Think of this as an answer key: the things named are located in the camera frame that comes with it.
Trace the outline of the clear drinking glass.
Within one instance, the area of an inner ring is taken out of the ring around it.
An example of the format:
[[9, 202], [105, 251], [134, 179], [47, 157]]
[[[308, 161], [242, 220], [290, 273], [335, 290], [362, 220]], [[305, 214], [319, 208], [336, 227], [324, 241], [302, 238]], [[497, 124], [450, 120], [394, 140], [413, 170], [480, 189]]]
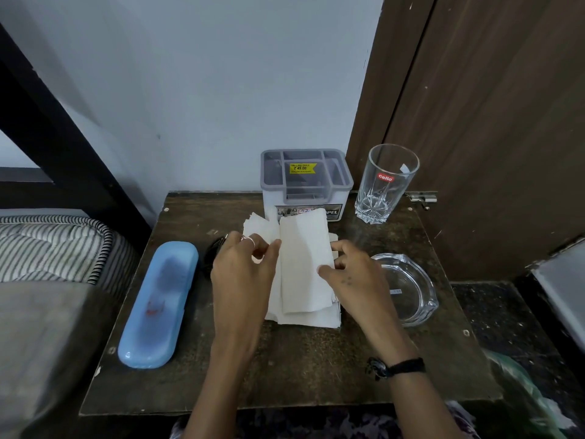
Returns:
[[369, 151], [355, 202], [363, 222], [387, 221], [420, 168], [420, 160], [406, 147], [382, 144]]

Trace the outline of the person's right forearm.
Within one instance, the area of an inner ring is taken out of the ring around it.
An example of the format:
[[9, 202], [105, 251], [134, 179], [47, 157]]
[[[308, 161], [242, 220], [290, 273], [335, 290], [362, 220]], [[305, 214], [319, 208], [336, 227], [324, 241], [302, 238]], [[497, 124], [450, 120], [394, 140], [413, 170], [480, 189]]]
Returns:
[[[373, 344], [390, 368], [412, 365], [420, 355], [412, 342]], [[403, 439], [464, 439], [443, 399], [424, 371], [395, 373], [386, 379]]]

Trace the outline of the black bed frame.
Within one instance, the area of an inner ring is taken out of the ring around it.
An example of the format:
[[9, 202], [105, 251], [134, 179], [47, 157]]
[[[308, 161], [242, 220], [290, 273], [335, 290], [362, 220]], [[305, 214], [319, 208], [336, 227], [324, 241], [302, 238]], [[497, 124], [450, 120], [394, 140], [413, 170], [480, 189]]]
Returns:
[[0, 131], [36, 168], [0, 166], [0, 209], [71, 209], [143, 252], [151, 227], [0, 23]]

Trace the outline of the person's left hand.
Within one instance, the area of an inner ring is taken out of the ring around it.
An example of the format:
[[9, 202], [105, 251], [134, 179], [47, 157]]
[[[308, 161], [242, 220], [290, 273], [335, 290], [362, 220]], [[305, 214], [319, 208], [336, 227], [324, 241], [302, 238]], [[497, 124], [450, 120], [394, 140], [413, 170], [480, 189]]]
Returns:
[[214, 302], [214, 344], [237, 345], [254, 354], [275, 275], [259, 271], [258, 234], [231, 232], [219, 251], [211, 272]]

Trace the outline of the grey white panel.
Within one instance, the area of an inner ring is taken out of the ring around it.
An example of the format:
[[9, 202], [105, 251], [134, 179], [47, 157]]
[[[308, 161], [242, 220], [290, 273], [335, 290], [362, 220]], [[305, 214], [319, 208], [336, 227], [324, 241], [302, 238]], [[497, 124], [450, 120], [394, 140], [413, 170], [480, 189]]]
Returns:
[[559, 321], [585, 354], [585, 235], [529, 266]]

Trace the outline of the blue plastic case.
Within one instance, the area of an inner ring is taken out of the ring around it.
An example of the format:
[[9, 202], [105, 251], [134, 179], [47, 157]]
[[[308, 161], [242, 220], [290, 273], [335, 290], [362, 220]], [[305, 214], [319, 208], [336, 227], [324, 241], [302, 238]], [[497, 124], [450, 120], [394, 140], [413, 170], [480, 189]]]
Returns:
[[172, 358], [198, 260], [198, 250], [189, 242], [170, 241], [157, 248], [118, 345], [125, 366], [156, 369]]

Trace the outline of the black wristband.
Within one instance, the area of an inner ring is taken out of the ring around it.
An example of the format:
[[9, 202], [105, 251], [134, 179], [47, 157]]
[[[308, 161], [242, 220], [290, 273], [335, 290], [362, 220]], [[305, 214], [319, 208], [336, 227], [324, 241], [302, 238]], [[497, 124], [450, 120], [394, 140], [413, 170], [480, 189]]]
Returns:
[[426, 366], [424, 360], [421, 357], [408, 359], [392, 366], [388, 366], [381, 359], [375, 357], [370, 357], [367, 360], [366, 373], [373, 375], [376, 381], [382, 379], [391, 379], [399, 374], [425, 372]]

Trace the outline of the grey blanket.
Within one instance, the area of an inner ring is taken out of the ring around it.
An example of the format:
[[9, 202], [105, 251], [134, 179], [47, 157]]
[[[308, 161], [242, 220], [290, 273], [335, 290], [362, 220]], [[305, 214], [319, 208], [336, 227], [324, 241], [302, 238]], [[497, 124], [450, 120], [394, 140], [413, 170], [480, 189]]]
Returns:
[[0, 439], [20, 439], [74, 390], [119, 305], [87, 283], [0, 283]]

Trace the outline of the white paper napkin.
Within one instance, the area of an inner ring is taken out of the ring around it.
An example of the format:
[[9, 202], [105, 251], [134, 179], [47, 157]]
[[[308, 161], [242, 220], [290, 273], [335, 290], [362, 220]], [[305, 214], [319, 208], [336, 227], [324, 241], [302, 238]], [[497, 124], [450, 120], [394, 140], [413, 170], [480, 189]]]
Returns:
[[331, 307], [333, 289], [318, 274], [318, 267], [334, 266], [325, 209], [283, 216], [279, 224], [283, 313]]

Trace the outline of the striped quilted mattress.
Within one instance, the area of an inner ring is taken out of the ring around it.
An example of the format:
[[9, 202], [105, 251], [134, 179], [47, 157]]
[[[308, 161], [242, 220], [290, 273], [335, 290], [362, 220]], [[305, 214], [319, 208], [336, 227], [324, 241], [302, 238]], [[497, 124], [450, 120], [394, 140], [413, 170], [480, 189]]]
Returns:
[[0, 283], [70, 281], [122, 302], [140, 256], [106, 224], [84, 216], [0, 216]]

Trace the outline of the grey white organiser box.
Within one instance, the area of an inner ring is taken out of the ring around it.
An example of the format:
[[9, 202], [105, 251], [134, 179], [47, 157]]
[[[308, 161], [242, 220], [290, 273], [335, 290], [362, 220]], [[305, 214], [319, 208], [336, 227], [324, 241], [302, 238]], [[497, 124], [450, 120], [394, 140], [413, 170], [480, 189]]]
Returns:
[[260, 155], [268, 220], [323, 208], [328, 221], [340, 221], [353, 185], [346, 155], [338, 149], [266, 150]]

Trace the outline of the green plastic bag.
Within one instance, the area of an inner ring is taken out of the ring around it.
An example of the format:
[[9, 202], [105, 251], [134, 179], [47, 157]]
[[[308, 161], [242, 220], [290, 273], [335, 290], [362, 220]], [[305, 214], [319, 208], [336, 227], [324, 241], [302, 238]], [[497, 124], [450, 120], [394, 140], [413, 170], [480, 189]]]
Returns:
[[501, 387], [501, 414], [489, 416], [494, 439], [585, 439], [559, 404], [544, 396], [528, 372], [509, 356], [483, 350]]

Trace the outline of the metal door latch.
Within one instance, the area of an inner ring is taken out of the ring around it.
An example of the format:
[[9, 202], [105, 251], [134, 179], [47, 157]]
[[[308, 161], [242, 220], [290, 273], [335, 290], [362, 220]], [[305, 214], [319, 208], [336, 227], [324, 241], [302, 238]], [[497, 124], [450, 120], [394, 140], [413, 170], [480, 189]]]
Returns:
[[436, 191], [407, 191], [405, 195], [411, 203], [420, 205], [425, 211], [438, 203]]

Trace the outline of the person's left forearm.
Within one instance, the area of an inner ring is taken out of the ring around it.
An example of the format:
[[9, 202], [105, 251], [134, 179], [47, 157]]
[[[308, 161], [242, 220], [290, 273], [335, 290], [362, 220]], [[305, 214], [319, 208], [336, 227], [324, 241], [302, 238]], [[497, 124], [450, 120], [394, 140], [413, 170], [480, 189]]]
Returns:
[[253, 353], [214, 344], [197, 402], [181, 439], [234, 439], [239, 393]]

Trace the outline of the clear glass ashtray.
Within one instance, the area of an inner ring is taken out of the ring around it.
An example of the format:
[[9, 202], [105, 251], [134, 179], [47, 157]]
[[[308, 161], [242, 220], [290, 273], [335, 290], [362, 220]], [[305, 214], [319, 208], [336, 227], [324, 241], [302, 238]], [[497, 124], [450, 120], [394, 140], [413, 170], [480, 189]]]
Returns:
[[379, 253], [372, 259], [384, 271], [401, 324], [416, 327], [425, 323], [439, 308], [435, 287], [427, 272], [404, 254]]

